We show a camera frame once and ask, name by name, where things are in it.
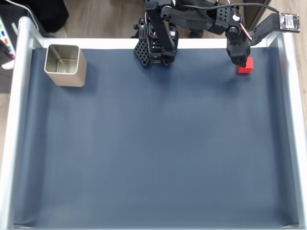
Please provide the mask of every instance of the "dark blue mat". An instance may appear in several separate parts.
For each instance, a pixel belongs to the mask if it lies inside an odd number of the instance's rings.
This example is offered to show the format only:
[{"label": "dark blue mat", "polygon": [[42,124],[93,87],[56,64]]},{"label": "dark blue mat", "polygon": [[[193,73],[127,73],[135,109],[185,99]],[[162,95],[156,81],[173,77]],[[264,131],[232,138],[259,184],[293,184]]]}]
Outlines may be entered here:
[{"label": "dark blue mat", "polygon": [[298,223],[278,51],[237,74],[224,49],[144,69],[83,50],[82,88],[33,52],[15,224],[37,228],[283,227]]}]

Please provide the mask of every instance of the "metal cup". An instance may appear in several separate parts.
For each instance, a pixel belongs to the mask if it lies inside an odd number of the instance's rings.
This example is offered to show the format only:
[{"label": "metal cup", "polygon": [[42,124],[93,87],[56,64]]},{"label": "metal cup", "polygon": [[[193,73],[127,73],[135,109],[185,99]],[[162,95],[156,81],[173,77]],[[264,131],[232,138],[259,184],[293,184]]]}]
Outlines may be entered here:
[{"label": "metal cup", "polygon": [[50,45],[45,72],[58,86],[82,87],[85,84],[87,62],[77,46]]}]

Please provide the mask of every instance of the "electronic device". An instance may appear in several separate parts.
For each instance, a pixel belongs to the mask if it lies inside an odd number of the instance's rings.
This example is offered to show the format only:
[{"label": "electronic device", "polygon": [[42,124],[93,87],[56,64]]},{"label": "electronic device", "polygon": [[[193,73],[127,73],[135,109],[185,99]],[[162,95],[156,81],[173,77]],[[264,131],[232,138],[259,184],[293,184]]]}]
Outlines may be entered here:
[{"label": "electronic device", "polygon": [[13,62],[15,48],[0,16],[0,65]]},{"label": "electronic device", "polygon": [[[239,6],[261,6],[272,13],[253,31],[245,29]],[[299,33],[299,15],[279,13],[260,3],[223,4],[206,0],[146,0],[145,18],[134,25],[139,42],[134,52],[144,66],[169,65],[177,53],[179,29],[206,30],[227,38],[227,52],[235,65],[245,67],[250,47],[273,31]]]}]

